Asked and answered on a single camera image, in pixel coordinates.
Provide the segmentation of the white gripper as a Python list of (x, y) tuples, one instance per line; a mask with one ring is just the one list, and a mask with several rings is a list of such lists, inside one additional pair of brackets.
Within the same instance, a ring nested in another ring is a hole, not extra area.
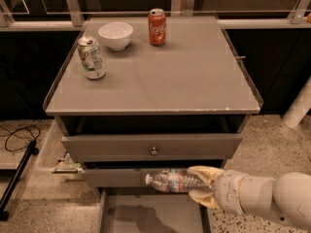
[(197, 175), (203, 182), (215, 184), (215, 196), (213, 192), (203, 190), (192, 190), (190, 198), (206, 208), (219, 210), (220, 208), (228, 214), (245, 215), (240, 202), (240, 184), (246, 177), (245, 173), (234, 170), (224, 171), (211, 166), (191, 166), (190, 174)]

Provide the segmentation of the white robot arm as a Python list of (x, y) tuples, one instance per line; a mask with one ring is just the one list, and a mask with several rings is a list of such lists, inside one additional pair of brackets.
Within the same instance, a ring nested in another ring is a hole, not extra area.
[(290, 172), (274, 179), (209, 166), (192, 166), (188, 173), (212, 186), (211, 192), (189, 192), (192, 200), (206, 208), (311, 231), (310, 175)]

